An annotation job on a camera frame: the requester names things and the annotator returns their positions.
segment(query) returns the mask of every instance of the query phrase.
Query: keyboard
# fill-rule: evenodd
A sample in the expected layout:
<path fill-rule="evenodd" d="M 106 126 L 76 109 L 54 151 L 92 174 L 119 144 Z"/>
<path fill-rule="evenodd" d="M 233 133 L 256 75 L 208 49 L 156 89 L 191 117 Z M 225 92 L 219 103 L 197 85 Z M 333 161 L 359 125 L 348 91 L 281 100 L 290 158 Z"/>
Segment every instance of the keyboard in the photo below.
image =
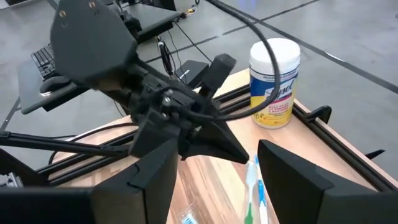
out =
<path fill-rule="evenodd" d="M 48 44 L 30 55 L 39 69 L 43 79 L 59 76 L 55 72 L 55 65 L 51 45 Z"/>

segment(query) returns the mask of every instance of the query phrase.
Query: wooden tabletop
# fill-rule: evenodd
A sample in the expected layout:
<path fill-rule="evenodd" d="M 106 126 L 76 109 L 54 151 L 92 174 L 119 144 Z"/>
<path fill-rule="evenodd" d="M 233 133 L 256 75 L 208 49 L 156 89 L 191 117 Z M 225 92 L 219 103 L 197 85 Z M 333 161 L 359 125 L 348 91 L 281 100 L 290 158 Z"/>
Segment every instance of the wooden tabletop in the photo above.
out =
<path fill-rule="evenodd" d="M 217 92 L 217 95 L 248 83 L 249 71 L 243 70 L 229 76 Z M 297 100 L 295 103 L 305 109 Z M 116 120 L 107 125 L 124 122 L 130 122 L 129 117 Z M 295 117 L 292 117 L 290 123 L 285 127 L 273 130 L 259 127 L 251 118 L 231 121 L 228 122 L 228 125 L 245 150 L 247 150 L 251 159 L 257 152 L 258 140 L 268 139 L 320 167 L 370 189 L 374 189 L 369 182 Z M 340 141 L 361 156 L 364 161 L 368 162 L 390 182 L 398 186 L 397 181 L 361 154 L 354 146 L 334 132 L 334 130 L 325 123 L 321 122 L 321 125 L 326 127 Z M 84 138 L 80 142 L 101 144 L 102 142 L 132 131 L 134 128 L 136 127 L 104 131 Z M 70 155 L 69 153 L 59 152 L 55 156 L 54 161 L 59 161 Z M 75 179 L 64 186 L 96 185 L 117 174 L 136 160 L 133 157 L 125 158 Z M 186 161 L 180 161 L 167 223 L 181 223 L 182 218 L 187 213 L 191 213 L 198 223 L 243 223 L 248 191 L 245 187 L 245 178 L 246 165 L 206 156 L 195 156 L 188 158 Z M 254 200 L 254 204 L 254 208 L 258 208 L 257 200 Z M 268 203 L 267 209 L 270 223 L 278 223 L 276 214 L 272 209 L 272 202 Z M 258 223 L 258 212 L 256 209 L 254 209 L 254 221 Z"/>

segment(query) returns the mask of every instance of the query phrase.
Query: disinfecting wipes canister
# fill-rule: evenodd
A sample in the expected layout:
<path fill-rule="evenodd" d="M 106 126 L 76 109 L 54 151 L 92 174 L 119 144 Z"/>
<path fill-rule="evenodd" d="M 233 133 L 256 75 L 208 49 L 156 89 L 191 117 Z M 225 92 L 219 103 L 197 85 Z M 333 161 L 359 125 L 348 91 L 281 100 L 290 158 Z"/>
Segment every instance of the disinfecting wipes canister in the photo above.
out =
<path fill-rule="evenodd" d="M 280 89 L 277 98 L 262 111 L 253 115 L 253 120 L 265 128 L 280 128 L 292 116 L 295 87 L 300 65 L 300 47 L 295 42 L 283 39 L 268 39 L 280 70 Z M 274 89 L 275 76 L 271 59 L 262 42 L 250 50 L 250 95 L 251 107 L 262 103 Z"/>

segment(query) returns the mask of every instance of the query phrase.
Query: screw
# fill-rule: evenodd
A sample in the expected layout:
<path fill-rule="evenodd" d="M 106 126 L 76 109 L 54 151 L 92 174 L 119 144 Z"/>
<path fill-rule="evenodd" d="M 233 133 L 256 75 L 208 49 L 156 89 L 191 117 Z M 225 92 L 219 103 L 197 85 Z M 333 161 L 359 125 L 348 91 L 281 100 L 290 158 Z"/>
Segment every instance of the screw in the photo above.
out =
<path fill-rule="evenodd" d="M 94 9 L 95 8 L 95 2 L 89 2 L 88 5 L 90 8 Z"/>
<path fill-rule="evenodd" d="M 165 97 L 165 98 L 163 98 L 163 105 L 164 106 L 170 106 L 170 102 L 171 102 L 171 100 L 170 100 L 170 98 L 169 97 Z"/>
<path fill-rule="evenodd" d="M 61 10 L 60 17 L 64 18 L 65 16 L 67 16 L 67 13 L 64 10 Z"/>

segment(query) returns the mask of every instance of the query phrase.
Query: metal bracket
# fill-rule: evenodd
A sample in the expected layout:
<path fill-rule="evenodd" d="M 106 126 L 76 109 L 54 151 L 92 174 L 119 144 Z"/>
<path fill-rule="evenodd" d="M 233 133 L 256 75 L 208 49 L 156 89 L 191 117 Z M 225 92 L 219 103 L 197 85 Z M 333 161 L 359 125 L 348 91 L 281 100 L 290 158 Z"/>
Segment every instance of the metal bracket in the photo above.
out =
<path fill-rule="evenodd" d="M 325 124 L 329 122 L 331 115 L 331 107 L 330 106 L 321 106 L 312 112 L 309 112 L 305 115 L 305 118 L 309 123 L 314 122 L 317 118 L 321 119 Z"/>
<path fill-rule="evenodd" d="M 374 158 L 376 158 L 378 155 L 382 154 L 382 153 L 385 152 L 385 151 L 386 151 L 386 150 L 384 150 L 384 149 L 379 149 L 379 150 L 376 150 L 376 151 L 374 151 L 374 152 L 369 152 L 369 153 L 365 154 L 365 156 L 366 156 L 368 159 L 374 159 Z"/>

